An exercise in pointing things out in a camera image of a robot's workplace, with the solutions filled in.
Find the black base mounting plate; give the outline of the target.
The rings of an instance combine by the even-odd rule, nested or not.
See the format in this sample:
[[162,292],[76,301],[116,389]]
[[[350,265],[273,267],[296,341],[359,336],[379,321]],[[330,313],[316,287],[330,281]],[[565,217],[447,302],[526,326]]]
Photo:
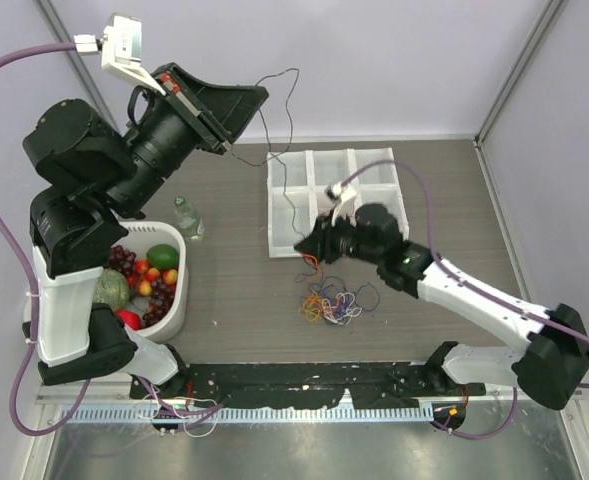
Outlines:
[[408,362],[192,364],[178,390],[226,408],[295,410],[335,408],[344,394],[363,410],[485,393],[482,383],[459,385],[434,366]]

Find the green melon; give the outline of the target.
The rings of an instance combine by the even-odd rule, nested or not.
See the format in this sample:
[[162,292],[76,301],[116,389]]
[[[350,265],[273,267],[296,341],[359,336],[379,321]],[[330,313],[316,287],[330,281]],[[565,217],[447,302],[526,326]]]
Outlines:
[[130,298],[130,287],[126,277],[118,271],[104,269],[93,292],[94,303],[108,305],[112,310],[125,307]]

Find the white six-compartment organizer tray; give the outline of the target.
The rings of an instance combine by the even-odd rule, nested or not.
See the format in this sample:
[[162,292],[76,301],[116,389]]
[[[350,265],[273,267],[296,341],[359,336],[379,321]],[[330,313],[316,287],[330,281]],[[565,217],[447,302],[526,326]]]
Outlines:
[[353,218],[365,203],[381,203],[410,228],[393,150],[305,150],[267,155],[267,240],[271,258],[296,257],[293,245],[316,218],[337,209]]

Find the white plastic fruit basket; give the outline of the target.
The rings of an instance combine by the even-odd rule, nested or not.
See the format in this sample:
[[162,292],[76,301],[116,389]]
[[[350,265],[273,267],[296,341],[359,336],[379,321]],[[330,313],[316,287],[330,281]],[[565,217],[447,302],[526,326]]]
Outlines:
[[[160,277],[145,273],[139,278],[143,283],[162,279],[166,284],[176,285],[169,313],[156,325],[150,328],[142,326],[138,330],[144,338],[157,343],[165,342],[178,332],[184,322],[189,280],[185,243],[175,228],[162,222],[122,222],[120,227],[127,233],[112,244],[135,252],[139,263],[146,260],[145,253],[157,244],[172,245],[180,253],[176,268],[162,270]],[[45,356],[52,358],[85,352],[90,346],[90,316],[95,304],[92,301],[93,292],[104,268],[94,265],[52,277],[48,273],[44,245],[40,242],[33,246],[33,261],[40,299],[38,347]],[[139,313],[142,320],[148,309],[150,294],[144,296],[137,290],[133,291],[122,309]]]

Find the dark grape bunch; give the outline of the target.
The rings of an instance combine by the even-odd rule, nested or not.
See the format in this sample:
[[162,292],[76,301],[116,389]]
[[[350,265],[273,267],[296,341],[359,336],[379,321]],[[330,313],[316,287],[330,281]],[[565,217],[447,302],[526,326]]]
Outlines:
[[144,328],[150,328],[156,325],[169,313],[174,303],[175,291],[175,284],[166,284],[162,279],[151,282],[148,309],[142,317],[142,326]]

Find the clear plastic bottle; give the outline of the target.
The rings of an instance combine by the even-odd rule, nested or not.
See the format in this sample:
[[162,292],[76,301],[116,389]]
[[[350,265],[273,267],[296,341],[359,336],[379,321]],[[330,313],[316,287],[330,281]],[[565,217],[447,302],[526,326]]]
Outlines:
[[184,197],[174,199],[177,229],[186,240],[198,242],[203,239],[204,225],[199,211]]

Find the green lime fruit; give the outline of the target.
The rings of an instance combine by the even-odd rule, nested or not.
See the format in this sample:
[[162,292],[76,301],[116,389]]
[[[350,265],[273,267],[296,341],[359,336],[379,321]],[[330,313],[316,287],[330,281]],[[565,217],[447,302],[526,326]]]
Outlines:
[[154,268],[159,270],[170,270],[179,265],[180,253],[172,245],[157,244],[147,251],[146,259]]

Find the red apple fruit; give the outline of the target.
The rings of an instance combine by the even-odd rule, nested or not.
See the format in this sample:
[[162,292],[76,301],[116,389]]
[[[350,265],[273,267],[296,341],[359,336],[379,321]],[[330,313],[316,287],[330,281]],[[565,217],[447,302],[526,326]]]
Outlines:
[[137,313],[126,309],[121,309],[116,312],[116,315],[132,330],[137,331],[142,328],[142,320]]

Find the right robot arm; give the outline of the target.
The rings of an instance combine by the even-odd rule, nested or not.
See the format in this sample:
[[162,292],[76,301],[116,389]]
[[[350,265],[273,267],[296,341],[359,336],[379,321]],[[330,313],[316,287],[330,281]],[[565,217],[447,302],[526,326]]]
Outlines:
[[361,206],[353,219],[318,216],[294,248],[326,264],[343,257],[372,264],[388,287],[450,310],[502,341],[500,347],[443,345],[442,358],[425,371],[436,394],[449,394],[460,384],[490,383],[562,410],[589,370],[589,343],[577,310],[535,305],[476,280],[406,239],[380,203]]

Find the red grape bunch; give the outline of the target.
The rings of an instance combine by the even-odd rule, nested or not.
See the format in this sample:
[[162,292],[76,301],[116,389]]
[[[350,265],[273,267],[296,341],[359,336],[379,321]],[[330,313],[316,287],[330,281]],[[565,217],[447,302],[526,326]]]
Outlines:
[[107,266],[112,270],[128,276],[136,272],[135,262],[135,252],[124,248],[122,245],[116,245],[111,248]]

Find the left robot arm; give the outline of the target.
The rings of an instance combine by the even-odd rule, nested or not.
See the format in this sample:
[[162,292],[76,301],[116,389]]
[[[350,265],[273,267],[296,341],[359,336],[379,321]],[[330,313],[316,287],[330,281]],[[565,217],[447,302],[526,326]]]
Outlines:
[[118,133],[80,99],[50,107],[23,148],[47,188],[30,205],[30,236],[39,293],[31,332],[43,382],[59,385],[124,372],[179,397],[187,368],[177,351],[127,326],[93,298],[124,221],[144,206],[194,151],[226,153],[268,98],[261,85],[201,81],[174,63],[138,80]]

